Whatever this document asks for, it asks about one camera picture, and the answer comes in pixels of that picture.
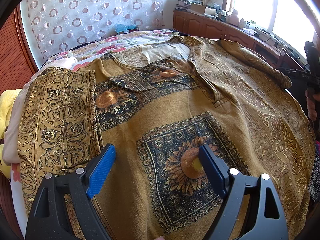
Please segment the right hand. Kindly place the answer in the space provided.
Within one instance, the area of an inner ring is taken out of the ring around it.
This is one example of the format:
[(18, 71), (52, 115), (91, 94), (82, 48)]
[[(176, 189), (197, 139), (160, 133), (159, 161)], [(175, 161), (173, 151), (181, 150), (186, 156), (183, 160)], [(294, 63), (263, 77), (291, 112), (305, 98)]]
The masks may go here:
[(307, 103), (307, 109), (308, 109), (308, 117), (311, 121), (316, 121), (317, 111), (316, 111), (315, 103), (312, 101), (312, 99), (319, 101), (320, 94), (313, 94), (313, 96), (310, 97), (308, 91), (306, 90), (305, 96), (306, 96), (306, 103)]

